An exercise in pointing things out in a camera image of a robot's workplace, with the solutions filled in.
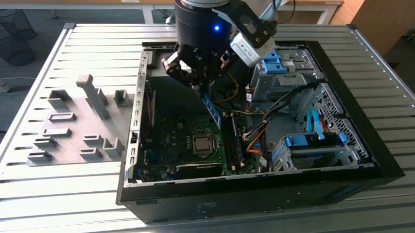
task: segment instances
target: wire mesh trash bin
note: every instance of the wire mesh trash bin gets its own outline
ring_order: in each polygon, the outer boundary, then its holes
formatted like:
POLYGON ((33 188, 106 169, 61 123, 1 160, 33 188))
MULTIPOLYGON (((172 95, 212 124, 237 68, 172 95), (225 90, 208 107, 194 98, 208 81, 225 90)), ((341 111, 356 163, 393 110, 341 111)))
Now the wire mesh trash bin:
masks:
POLYGON ((36 35, 22 10, 0 9, 0 25, 17 40, 28 40, 36 35))
POLYGON ((34 60, 34 53, 25 40, 16 39, 0 24, 0 57, 12 66, 24 66, 34 60))

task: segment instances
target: table leg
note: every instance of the table leg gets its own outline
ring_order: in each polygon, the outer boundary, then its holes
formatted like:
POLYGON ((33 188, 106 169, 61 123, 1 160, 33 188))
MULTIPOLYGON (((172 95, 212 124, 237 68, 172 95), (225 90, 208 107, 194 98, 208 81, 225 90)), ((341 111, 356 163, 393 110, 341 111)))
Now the table leg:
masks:
POLYGON ((322 11, 317 24, 328 24, 330 21, 330 18, 336 12, 337 5, 326 5, 325 10, 322 11))
POLYGON ((142 4, 141 9, 142 9, 142 14, 144 14, 144 22, 149 24, 154 23, 153 14, 152 14, 153 7, 150 5, 142 4))

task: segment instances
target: ram slot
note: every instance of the ram slot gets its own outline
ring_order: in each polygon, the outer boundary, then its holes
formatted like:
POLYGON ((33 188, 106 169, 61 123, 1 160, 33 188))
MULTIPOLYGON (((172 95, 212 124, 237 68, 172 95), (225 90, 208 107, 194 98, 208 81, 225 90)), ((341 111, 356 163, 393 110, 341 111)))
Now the ram slot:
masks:
POLYGON ((241 148, 237 134, 234 134, 233 120, 229 117, 221 120, 221 137, 222 145, 226 154, 226 166, 228 170, 234 171, 241 167, 241 148))

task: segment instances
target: slotted aluminum table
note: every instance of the slotted aluminum table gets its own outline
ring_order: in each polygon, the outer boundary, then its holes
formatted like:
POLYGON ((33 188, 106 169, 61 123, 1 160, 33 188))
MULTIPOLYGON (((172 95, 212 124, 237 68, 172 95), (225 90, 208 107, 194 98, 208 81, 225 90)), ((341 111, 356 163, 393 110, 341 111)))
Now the slotted aluminum table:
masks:
POLYGON ((174 27, 164 25, 65 26, 0 146, 0 231, 413 232, 413 94, 358 31, 346 26, 280 26, 276 39, 320 42, 405 171, 405 177, 391 184, 329 206, 146 226, 114 204, 118 162, 25 165, 48 114, 49 91, 74 86, 77 74, 89 73, 104 92, 130 93, 141 42, 174 37, 174 27))

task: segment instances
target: label sticker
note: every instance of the label sticker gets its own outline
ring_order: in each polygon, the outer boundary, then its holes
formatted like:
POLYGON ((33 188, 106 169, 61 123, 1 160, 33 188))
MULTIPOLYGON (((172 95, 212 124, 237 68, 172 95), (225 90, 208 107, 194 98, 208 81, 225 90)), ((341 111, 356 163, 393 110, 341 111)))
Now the label sticker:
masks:
POLYGON ((282 62, 282 66, 285 66, 285 67, 293 66, 292 61, 289 61, 289 62, 282 62))
POLYGON ((268 162, 266 162, 266 160, 264 159, 264 157, 260 157, 260 158, 258 158, 258 162, 260 162, 260 164, 261 164, 264 167, 266 167, 268 162))
POLYGON ((246 101, 252 102, 252 94, 246 93, 246 101))

